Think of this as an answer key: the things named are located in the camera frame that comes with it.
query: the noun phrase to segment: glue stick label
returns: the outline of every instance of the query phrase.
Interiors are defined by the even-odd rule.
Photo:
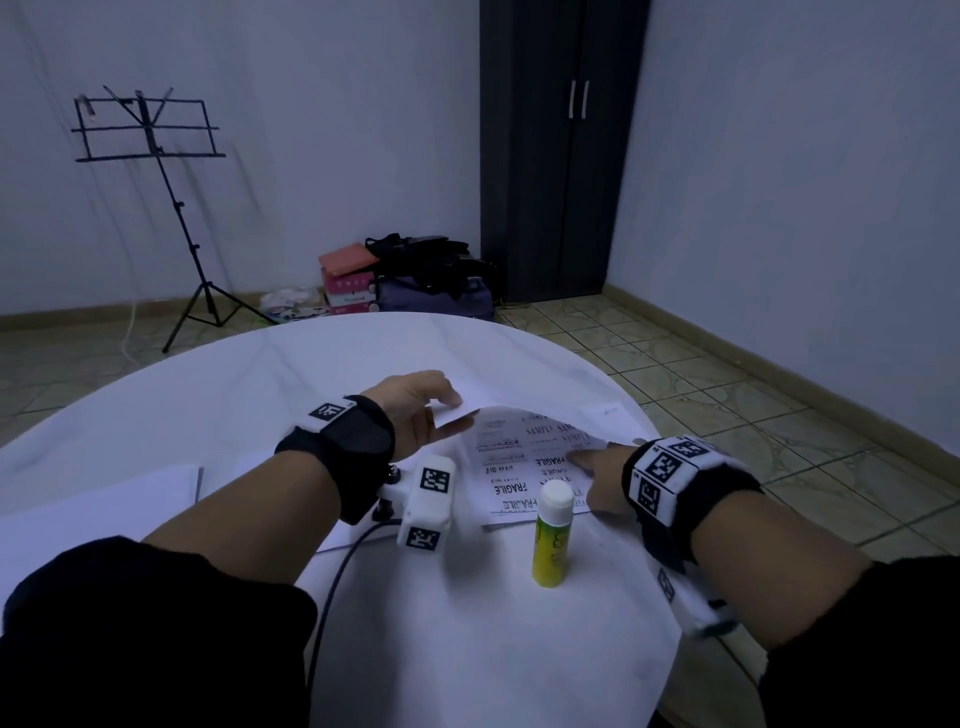
[[[537,519],[533,576],[542,587],[555,587],[566,576],[566,542],[571,525],[550,525]]]

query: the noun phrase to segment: wardrobe door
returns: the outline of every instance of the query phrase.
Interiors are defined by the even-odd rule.
[[[607,276],[649,0],[586,0],[567,171],[560,284],[597,293]]]
[[[564,196],[571,117],[579,111],[583,9],[583,0],[515,0],[513,5],[506,235],[507,288],[513,301],[561,293]]]

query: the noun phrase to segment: black wardrobe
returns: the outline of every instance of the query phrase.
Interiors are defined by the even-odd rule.
[[[482,256],[510,301],[597,293],[650,0],[480,0]]]

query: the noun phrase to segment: hand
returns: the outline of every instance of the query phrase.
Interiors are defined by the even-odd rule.
[[[472,412],[437,429],[433,425],[431,400],[457,406],[463,399],[443,372],[428,370],[410,375],[388,376],[376,386],[361,392],[380,405],[394,424],[396,446],[394,460],[410,457],[429,443],[464,432],[473,426]]]
[[[576,449],[566,454],[567,462],[593,475],[587,491],[587,506],[591,511],[633,514],[634,509],[623,495],[621,478],[627,459],[636,448],[610,443],[607,449]]]

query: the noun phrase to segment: white glue stick cap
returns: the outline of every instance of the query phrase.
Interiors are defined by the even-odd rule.
[[[550,525],[567,525],[573,521],[573,490],[562,480],[547,480],[537,498],[537,515]]]

